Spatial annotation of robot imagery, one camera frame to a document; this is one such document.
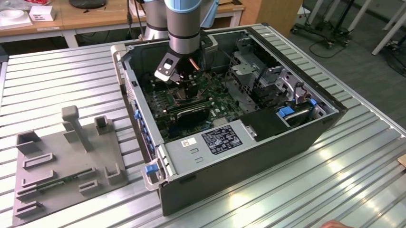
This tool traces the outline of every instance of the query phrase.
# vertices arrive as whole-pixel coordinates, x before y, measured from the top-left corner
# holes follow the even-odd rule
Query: small circuit board
[[[232,122],[244,115],[224,81],[221,75],[205,74],[193,80],[190,87],[166,85],[164,89],[162,85],[153,84],[145,91],[165,142],[209,130],[217,123]],[[189,98],[189,90],[197,91],[193,98]]]

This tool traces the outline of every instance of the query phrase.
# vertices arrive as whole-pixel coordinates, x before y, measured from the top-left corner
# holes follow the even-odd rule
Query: caster wheel
[[[293,33],[293,34],[297,34],[298,31],[300,31],[300,30],[298,30],[297,28],[292,29],[292,33]]]

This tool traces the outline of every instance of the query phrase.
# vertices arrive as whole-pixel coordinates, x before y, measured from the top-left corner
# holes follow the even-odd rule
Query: green circuit board
[[[225,87],[221,76],[202,76],[196,79],[198,96],[194,99],[180,99],[177,94],[182,88],[174,87],[161,91],[145,92],[150,110],[165,138],[165,142],[188,137],[214,127],[214,121],[226,118],[229,122],[244,115],[244,111]],[[210,108],[209,118],[193,127],[177,125],[178,114],[186,110]]]

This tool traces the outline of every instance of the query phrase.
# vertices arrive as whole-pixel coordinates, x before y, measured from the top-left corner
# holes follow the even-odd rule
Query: white label
[[[38,31],[59,30],[59,27],[38,28]]]
[[[188,147],[190,145],[194,145],[197,143],[197,140],[196,140],[196,138],[190,138],[188,140],[184,140],[181,143],[182,143],[184,147]]]

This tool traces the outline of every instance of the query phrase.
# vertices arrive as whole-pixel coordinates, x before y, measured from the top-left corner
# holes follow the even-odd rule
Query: metal slotted table
[[[405,130],[269,26],[253,26],[351,109],[312,148],[169,217],[141,176],[144,164],[116,78],[110,46],[13,56],[3,64],[0,109],[0,228],[13,226],[15,135],[63,130],[61,107],[81,123],[114,119],[130,184],[25,227],[355,227],[406,225],[406,175],[397,158]]]

